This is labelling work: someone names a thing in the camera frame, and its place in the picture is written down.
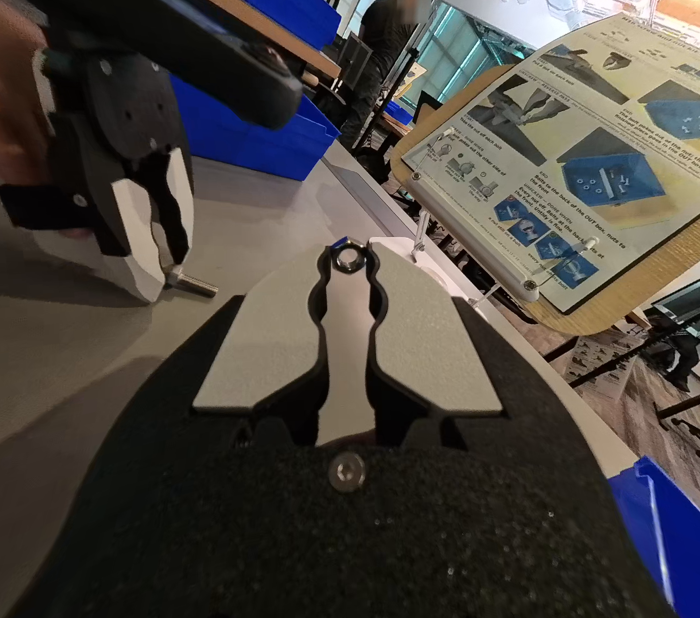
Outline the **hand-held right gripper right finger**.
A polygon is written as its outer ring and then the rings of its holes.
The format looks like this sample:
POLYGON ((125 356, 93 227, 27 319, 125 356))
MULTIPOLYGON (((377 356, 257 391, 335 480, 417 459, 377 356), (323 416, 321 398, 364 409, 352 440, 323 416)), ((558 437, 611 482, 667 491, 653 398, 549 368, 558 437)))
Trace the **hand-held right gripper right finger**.
POLYGON ((369 248, 378 299, 374 357, 379 374, 446 414, 494 416, 503 405, 455 299, 388 251, 369 248))

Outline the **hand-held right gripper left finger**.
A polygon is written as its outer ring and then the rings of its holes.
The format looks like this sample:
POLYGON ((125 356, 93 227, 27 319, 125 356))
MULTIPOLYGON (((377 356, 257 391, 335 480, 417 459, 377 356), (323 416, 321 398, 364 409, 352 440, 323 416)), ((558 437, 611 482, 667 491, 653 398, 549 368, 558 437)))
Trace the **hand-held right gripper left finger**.
POLYGON ((205 413, 314 416, 330 389, 323 318, 330 251, 313 245, 244 297, 192 406, 205 413))

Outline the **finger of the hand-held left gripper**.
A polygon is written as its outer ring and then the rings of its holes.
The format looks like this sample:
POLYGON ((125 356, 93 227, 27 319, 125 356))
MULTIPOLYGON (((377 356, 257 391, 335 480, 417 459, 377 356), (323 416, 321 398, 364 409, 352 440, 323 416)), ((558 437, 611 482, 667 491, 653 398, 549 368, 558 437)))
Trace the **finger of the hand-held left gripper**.
POLYGON ((180 147, 170 152, 165 173, 164 233, 174 264, 183 264, 193 245, 194 197, 185 156, 180 147))
POLYGON ((125 257, 109 258, 110 277, 142 302, 156 302, 164 288, 165 277, 153 237, 149 194, 129 179, 116 181, 112 189, 129 248, 125 257))

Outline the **steel hex bolt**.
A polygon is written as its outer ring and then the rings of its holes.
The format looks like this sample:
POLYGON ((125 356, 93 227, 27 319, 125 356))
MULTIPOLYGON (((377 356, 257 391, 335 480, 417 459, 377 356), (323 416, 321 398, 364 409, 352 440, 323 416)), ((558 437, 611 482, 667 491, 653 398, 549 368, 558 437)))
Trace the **steel hex bolt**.
POLYGON ((165 285, 170 289, 183 291, 207 299, 213 299, 218 293, 218 287, 212 283, 197 279, 183 272, 181 266, 174 266, 166 272, 165 285))

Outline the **blue plastic bin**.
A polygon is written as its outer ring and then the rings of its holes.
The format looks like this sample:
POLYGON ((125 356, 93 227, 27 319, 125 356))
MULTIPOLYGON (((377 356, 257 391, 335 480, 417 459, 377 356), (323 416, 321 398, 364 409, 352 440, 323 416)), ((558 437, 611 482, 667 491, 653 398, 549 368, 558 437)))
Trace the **blue plastic bin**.
POLYGON ((679 617, 699 616, 699 507, 650 457, 608 480, 644 566, 679 617))
POLYGON ((291 121, 272 131, 243 122, 172 74, 170 80, 193 156, 304 181, 340 135, 307 96, 291 121))

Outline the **steel hex nut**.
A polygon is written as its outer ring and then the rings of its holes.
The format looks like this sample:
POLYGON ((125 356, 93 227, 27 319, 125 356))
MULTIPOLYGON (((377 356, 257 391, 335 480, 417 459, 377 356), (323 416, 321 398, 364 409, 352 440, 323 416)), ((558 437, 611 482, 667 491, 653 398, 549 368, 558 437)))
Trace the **steel hex nut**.
POLYGON ((343 274, 354 274, 365 267, 366 246, 358 240, 343 237, 329 247, 331 264, 334 270, 343 274))

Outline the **person's left hand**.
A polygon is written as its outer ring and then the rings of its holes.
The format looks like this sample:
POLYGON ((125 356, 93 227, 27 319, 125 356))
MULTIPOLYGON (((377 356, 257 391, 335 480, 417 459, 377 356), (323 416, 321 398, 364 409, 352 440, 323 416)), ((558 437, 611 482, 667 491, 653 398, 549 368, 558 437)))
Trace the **person's left hand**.
POLYGON ((46 47, 40 28, 1 3, 1 182, 48 185, 49 128, 36 80, 34 58, 46 47))

